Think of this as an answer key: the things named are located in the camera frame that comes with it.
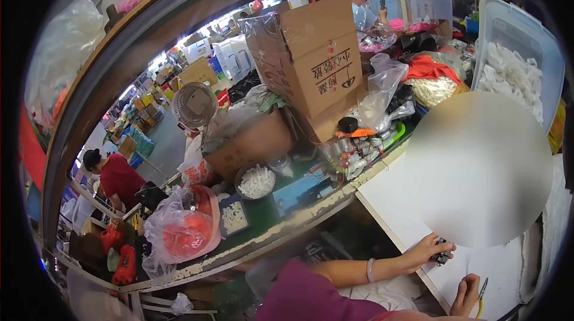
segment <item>worker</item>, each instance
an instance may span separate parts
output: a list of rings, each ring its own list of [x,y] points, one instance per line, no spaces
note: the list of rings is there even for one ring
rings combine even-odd
[[[420,286],[420,280],[418,284],[411,281],[416,276],[409,274],[429,262],[434,254],[456,250],[451,243],[437,245],[436,238],[438,235],[431,233],[403,255],[391,259],[333,260],[312,267],[291,259],[275,278],[255,319],[431,321],[430,316],[416,310],[410,298],[413,290],[421,292],[424,286]],[[477,275],[466,275],[459,283],[450,316],[437,319],[467,319],[479,299],[479,283]]]
[[[389,24],[387,21],[387,9],[379,8],[379,16],[377,17],[367,6],[367,0],[351,0],[351,6],[357,30],[365,30],[375,23]]]
[[[137,174],[123,155],[113,153],[102,158],[99,149],[89,150],[84,153],[84,167],[100,176],[100,185],[114,209],[123,211],[123,203],[128,211],[141,201],[135,193],[146,181]]]

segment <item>bowl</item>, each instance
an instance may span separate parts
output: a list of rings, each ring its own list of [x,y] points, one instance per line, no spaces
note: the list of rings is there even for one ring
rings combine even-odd
[[[269,191],[269,193],[260,196],[259,198],[249,198],[248,196],[244,195],[241,190],[239,189],[239,186],[241,185],[241,180],[243,179],[243,175],[245,174],[245,172],[247,172],[249,169],[255,167],[256,165],[258,165],[260,167],[267,167],[267,169],[273,173],[273,175],[275,175],[275,180],[273,181],[273,187],[275,187],[275,182],[277,181],[277,174],[271,170],[271,168],[266,164],[266,163],[260,163],[257,161],[251,161],[247,164],[245,164],[240,170],[239,172],[237,172],[237,175],[235,176],[235,191],[237,191],[237,194],[239,194],[241,196],[242,199],[245,200],[260,200],[263,199],[264,197],[268,196],[269,194],[271,194],[273,192],[273,187],[271,188],[271,190]]]

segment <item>blurred circle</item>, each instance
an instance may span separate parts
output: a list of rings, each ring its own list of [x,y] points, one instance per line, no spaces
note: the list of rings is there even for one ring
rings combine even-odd
[[[552,152],[541,125],[510,98],[454,95],[427,113],[406,155],[409,203],[454,244],[490,247],[520,236],[552,187]]]

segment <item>white board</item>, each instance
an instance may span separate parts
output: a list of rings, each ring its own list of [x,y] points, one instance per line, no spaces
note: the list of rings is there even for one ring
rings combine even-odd
[[[416,186],[409,184],[404,166],[403,154],[389,165],[389,170],[384,169],[359,187],[357,192],[359,200],[401,252],[405,252],[431,233],[420,218],[409,210],[404,191]],[[467,273],[480,276],[481,287],[488,277],[481,319],[496,321],[520,303],[520,238],[505,245],[484,249],[458,246],[454,254],[455,257],[442,267],[437,267],[436,263],[428,263],[417,272],[447,313],[455,300],[458,284]],[[477,311],[478,306],[471,312],[470,317],[476,317]]]

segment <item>shelf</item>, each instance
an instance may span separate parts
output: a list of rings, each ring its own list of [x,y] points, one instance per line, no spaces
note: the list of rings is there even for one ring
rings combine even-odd
[[[97,46],[54,124],[42,194],[42,237],[55,247],[66,174],[90,132],[121,92],[166,45],[253,0],[144,0]]]

